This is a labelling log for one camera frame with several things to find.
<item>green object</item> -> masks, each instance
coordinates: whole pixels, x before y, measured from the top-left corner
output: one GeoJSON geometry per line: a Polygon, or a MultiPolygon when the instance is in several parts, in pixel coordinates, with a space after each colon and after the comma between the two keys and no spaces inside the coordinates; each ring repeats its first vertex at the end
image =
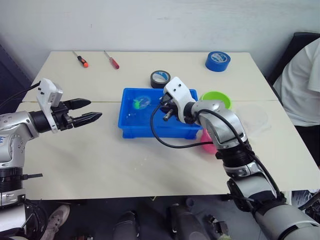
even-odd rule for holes
{"type": "Polygon", "coordinates": [[[226,109],[232,108],[230,98],[219,91],[208,91],[200,97],[200,100],[221,100],[224,103],[226,109]]]}
{"type": "Polygon", "coordinates": [[[136,99],[133,99],[133,107],[135,109],[145,109],[150,105],[151,100],[148,96],[139,96],[136,99]]]}
{"type": "Polygon", "coordinates": [[[217,240],[232,240],[232,239],[230,236],[223,234],[217,240]]]}

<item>red screwdriver handle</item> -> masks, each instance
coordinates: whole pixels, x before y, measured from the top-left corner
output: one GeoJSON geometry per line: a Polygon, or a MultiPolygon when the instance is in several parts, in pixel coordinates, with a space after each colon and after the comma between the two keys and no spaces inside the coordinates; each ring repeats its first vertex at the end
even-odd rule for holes
{"type": "Polygon", "coordinates": [[[77,56],[78,60],[80,61],[80,63],[82,63],[84,68],[89,67],[89,64],[87,63],[86,60],[84,60],[81,56],[77,56]]]}
{"type": "Polygon", "coordinates": [[[119,69],[119,64],[112,57],[109,58],[110,63],[115,69],[119,69]]]}

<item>blue tape roll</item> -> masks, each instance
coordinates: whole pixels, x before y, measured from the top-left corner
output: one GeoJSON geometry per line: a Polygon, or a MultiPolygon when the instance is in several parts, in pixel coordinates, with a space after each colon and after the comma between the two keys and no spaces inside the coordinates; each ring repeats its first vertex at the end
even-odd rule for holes
{"type": "Polygon", "coordinates": [[[223,72],[228,67],[231,57],[222,51],[212,51],[205,61],[207,69],[214,72],[223,72]]]}

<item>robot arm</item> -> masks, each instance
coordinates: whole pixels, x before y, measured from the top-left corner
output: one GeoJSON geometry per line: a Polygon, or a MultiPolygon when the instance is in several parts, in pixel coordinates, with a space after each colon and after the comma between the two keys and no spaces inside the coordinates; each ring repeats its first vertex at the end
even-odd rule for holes
{"type": "Polygon", "coordinates": [[[222,101],[195,101],[178,77],[165,86],[163,93],[162,104],[172,109],[165,111],[164,120],[176,115],[183,123],[195,122],[207,129],[218,150],[216,157],[222,159],[230,177],[227,186],[236,206],[252,213],[268,239],[320,239],[320,224],[284,203],[271,175],[252,151],[239,118],[222,101]]]}
{"type": "MultiPolygon", "coordinates": [[[[82,98],[60,101],[62,94],[57,84],[44,78],[37,94],[40,111],[0,115],[0,236],[3,236],[3,231],[25,228],[26,222],[32,222],[36,210],[40,209],[26,199],[26,190],[23,188],[24,180],[42,177],[42,174],[23,174],[26,143],[39,137],[40,133],[77,128],[94,122],[102,115],[100,112],[89,112],[79,117],[69,116],[69,110],[82,108],[91,102],[82,98]],[[33,209],[28,218],[24,205],[33,209]]],[[[47,221],[46,214],[42,215],[42,221],[47,221]]],[[[32,233],[31,239],[38,239],[45,227],[40,224],[37,229],[38,234],[32,233]]]]}

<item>white shirt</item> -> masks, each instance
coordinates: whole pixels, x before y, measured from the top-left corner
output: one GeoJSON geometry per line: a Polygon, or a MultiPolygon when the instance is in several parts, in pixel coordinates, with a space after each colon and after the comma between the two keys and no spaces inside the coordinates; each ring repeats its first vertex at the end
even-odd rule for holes
{"type": "Polygon", "coordinates": [[[274,83],[295,126],[320,125],[320,38],[299,51],[274,83]]]}

